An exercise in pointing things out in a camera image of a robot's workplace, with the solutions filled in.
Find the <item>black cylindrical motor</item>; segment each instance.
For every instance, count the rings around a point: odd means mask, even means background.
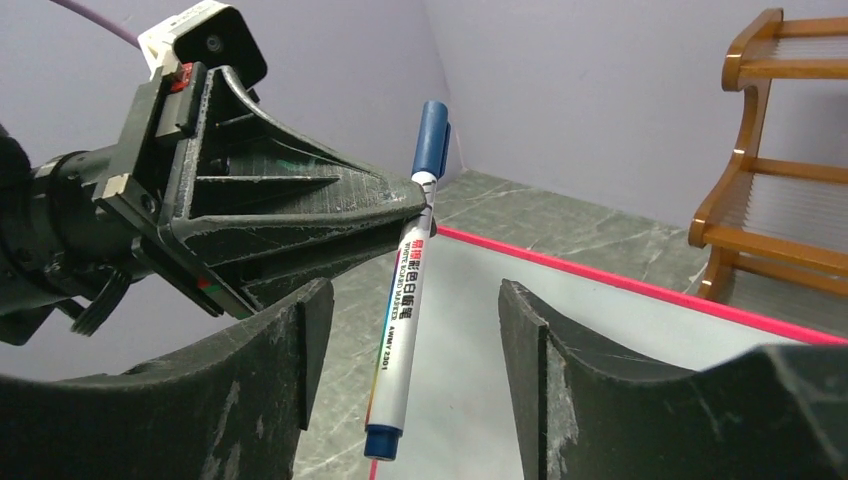
[[[133,280],[149,273],[132,256],[137,233],[98,212],[92,202],[96,181],[108,167],[112,150],[106,147],[57,157],[15,182],[3,182],[0,316],[76,296],[91,300],[115,269]],[[0,162],[9,165],[12,159],[3,153],[6,158]]]

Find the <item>pink edge strip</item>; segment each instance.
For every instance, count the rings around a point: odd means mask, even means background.
[[[845,345],[848,339],[439,225],[439,235],[803,343]]]

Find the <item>cable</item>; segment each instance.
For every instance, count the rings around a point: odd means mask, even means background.
[[[121,40],[129,43],[135,48],[141,48],[138,45],[138,38],[135,35],[130,33],[127,29],[121,27],[117,23],[109,20],[108,18],[100,15],[94,10],[86,7],[85,5],[80,5],[74,0],[50,0],[51,2],[59,5],[60,7],[65,7],[68,10],[78,14],[79,16],[85,18],[86,20],[93,22],[106,30],[114,33]]]

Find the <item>camera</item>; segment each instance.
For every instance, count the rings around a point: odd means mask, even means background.
[[[151,73],[175,72],[184,63],[201,62],[208,68],[232,67],[245,88],[268,73],[268,65],[247,23],[235,7],[204,0],[174,15],[138,37]]]

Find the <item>red tab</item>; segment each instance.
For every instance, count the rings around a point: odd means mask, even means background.
[[[191,80],[192,70],[194,70],[193,63],[183,64],[182,71],[177,74],[177,80],[171,85],[171,93],[181,92],[188,86],[188,82]]]

